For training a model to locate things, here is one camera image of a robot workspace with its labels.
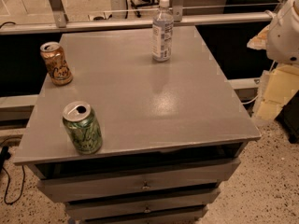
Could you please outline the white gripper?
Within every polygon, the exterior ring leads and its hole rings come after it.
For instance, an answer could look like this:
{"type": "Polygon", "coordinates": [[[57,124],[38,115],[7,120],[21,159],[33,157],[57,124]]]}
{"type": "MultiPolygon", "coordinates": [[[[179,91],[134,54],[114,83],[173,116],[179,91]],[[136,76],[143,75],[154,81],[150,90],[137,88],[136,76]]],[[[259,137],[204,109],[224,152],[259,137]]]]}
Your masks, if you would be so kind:
{"type": "Polygon", "coordinates": [[[299,0],[288,0],[247,47],[266,49],[267,57],[279,63],[271,72],[263,71],[254,104],[255,118],[274,120],[299,91],[299,0]]]}

